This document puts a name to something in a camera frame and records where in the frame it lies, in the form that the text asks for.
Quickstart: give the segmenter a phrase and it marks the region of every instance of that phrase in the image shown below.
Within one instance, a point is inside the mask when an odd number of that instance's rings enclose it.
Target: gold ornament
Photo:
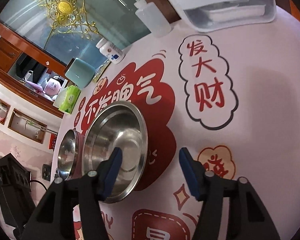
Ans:
[[[45,7],[47,17],[52,20],[48,39],[56,31],[80,33],[88,39],[92,39],[91,33],[100,35],[96,23],[88,21],[84,0],[38,0],[38,5]]]

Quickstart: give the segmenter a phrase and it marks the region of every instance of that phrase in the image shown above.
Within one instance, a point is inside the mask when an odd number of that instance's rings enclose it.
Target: mug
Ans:
[[[90,84],[95,74],[95,68],[79,58],[73,58],[65,72],[65,76],[81,90]]]

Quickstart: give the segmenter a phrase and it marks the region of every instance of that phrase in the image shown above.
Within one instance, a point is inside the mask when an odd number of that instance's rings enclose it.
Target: diamond graphic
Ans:
[[[178,210],[180,211],[183,205],[186,203],[186,201],[190,198],[190,196],[187,194],[185,190],[185,184],[182,184],[180,189],[178,189],[175,193],[173,193],[173,195],[177,200]]]

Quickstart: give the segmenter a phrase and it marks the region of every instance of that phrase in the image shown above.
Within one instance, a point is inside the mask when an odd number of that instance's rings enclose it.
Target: stainless steel bowl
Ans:
[[[137,185],[146,164],[146,123],[139,109],[130,102],[110,104],[93,121],[84,140],[82,175],[109,159],[114,147],[121,148],[123,160],[106,203],[123,200]]]
[[[58,168],[56,168],[56,171],[55,171],[55,173],[54,173],[53,180],[54,180],[55,178],[58,178],[58,177],[60,177],[60,176],[59,176]]]
[[[62,139],[58,153],[58,173],[64,180],[74,174],[79,153],[79,137],[75,130],[69,130]]]

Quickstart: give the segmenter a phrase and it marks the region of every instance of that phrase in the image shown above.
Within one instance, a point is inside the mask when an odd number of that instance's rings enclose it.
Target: white bottle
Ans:
[[[114,45],[111,41],[102,38],[96,45],[100,53],[108,58],[114,64],[121,62],[125,56],[121,49]]]
[[[138,8],[136,15],[147,26],[156,38],[163,37],[171,31],[171,26],[154,2],[136,0],[134,6]]]

